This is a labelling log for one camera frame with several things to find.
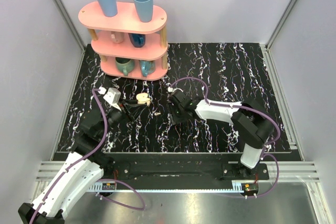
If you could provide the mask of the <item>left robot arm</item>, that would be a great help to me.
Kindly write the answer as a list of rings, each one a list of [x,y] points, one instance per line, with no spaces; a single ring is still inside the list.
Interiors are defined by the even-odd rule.
[[[121,100],[108,113],[101,105],[87,111],[68,157],[48,186],[33,200],[23,203],[18,214],[23,223],[65,223],[71,209],[98,180],[114,173],[113,158],[102,152],[109,128],[135,121],[150,98]]]

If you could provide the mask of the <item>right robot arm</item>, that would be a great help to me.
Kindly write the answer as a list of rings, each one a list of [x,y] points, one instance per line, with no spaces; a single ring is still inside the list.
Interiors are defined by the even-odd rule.
[[[232,124],[245,143],[241,165],[238,167],[239,176],[244,180],[256,176],[256,166],[264,146],[276,128],[275,121],[257,101],[215,102],[204,97],[192,99],[180,89],[171,92],[168,100],[173,124],[196,119]]]

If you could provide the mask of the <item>beige earbud charging case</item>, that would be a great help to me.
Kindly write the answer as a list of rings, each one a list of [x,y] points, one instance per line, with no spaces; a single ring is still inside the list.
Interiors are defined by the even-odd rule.
[[[136,100],[138,104],[150,105],[151,99],[147,93],[139,93],[136,95]]]

